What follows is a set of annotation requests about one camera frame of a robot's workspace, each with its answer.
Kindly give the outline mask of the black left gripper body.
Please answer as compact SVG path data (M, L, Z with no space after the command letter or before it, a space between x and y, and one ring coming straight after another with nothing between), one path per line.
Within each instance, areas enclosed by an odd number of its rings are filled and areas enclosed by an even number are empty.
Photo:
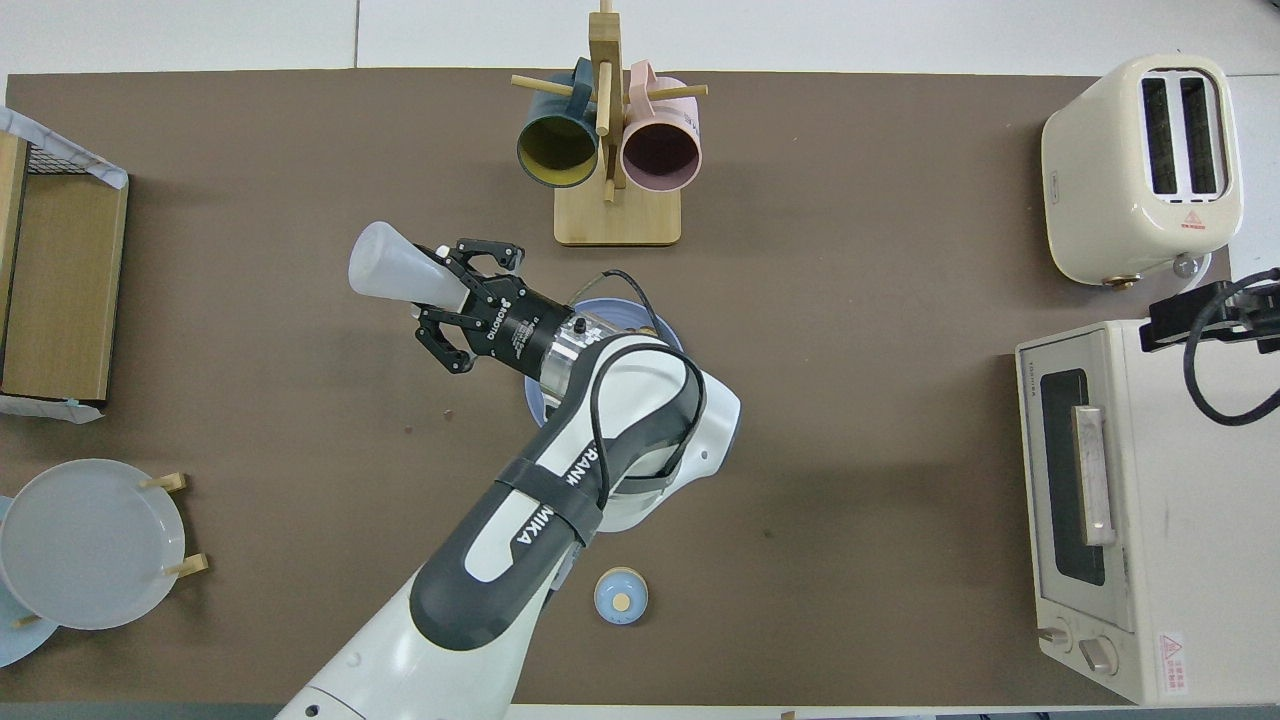
M572 310L532 290L516 290L500 296L493 307L476 304L474 314L481 320L481 327L470 332L474 354L540 379L547 355Z

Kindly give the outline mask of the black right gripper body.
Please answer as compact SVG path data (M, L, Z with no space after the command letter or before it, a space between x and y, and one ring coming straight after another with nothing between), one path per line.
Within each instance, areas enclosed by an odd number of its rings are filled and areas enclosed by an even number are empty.
M1279 286L1240 290L1216 304L1211 331L1279 331Z

